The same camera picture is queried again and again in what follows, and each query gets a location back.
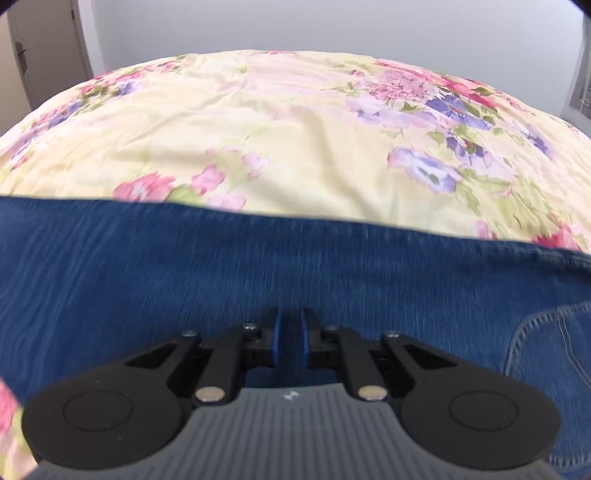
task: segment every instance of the door frame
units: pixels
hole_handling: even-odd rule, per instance
[[[84,73],[86,75],[87,80],[90,80],[94,75],[92,73],[92,68],[90,66],[90,60],[88,57],[88,51],[86,50],[86,42],[84,41],[84,33],[82,28],[82,21],[80,19],[80,8],[78,6],[78,0],[70,0],[70,10],[72,12],[72,20],[74,21],[74,31],[76,33],[76,40],[78,44],[78,51],[80,52],[80,58],[82,59],[82,67],[84,68]],[[8,16],[8,25],[10,28],[10,36],[12,40],[12,50],[14,52],[14,58],[17,61],[18,71],[21,75],[22,85],[27,93],[27,98],[29,102],[31,102],[31,94],[29,92],[29,86],[27,85],[24,74],[22,71],[22,66],[18,58],[18,50],[17,50],[17,41],[15,40],[15,26],[14,26],[14,15],[12,13],[12,9],[9,9],[7,12]]]

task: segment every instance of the jeans pocket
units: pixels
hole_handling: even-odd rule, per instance
[[[591,301],[528,316],[515,331],[505,374],[554,401],[561,429],[548,461],[577,478],[591,466]]]

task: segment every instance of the door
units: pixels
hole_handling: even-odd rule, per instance
[[[10,10],[23,84],[35,109],[90,78],[75,0],[20,0]]]

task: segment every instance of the white wall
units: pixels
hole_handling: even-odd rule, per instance
[[[92,3],[107,70],[189,52],[347,51],[479,79],[556,115],[583,39],[569,0]]]
[[[92,8],[92,0],[78,0],[78,10],[80,22],[82,23],[82,33],[86,43],[88,59],[92,73],[97,76],[105,73],[105,62],[103,53],[100,50],[99,35],[96,31],[95,13]]]
[[[12,46],[8,16],[4,14],[0,17],[0,136],[30,111]]]

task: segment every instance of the stitching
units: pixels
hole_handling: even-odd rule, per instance
[[[570,364],[573,366],[574,370],[577,372],[577,375],[583,380],[583,383],[587,385],[587,388],[591,390],[591,378],[579,362],[579,359],[573,352],[573,342],[570,339],[570,332],[569,328],[566,324],[566,319],[563,315],[558,316],[558,328],[560,329],[560,335],[562,336],[562,342],[564,344],[564,350],[566,351],[566,356],[569,359]]]
[[[567,316],[580,315],[588,312],[591,312],[591,301],[585,301],[575,305],[566,305],[527,316],[519,324],[511,339],[509,351],[505,360],[504,374],[508,377],[514,377],[517,366],[521,362],[523,344],[531,332],[548,323],[557,322],[569,362],[572,364],[581,380],[583,380],[585,386],[591,390],[591,377],[585,371],[572,350],[570,332],[566,325]],[[548,463],[552,467],[559,468],[563,471],[576,471],[580,468],[585,468],[591,465],[591,453],[582,453],[574,457],[550,454],[548,457]]]

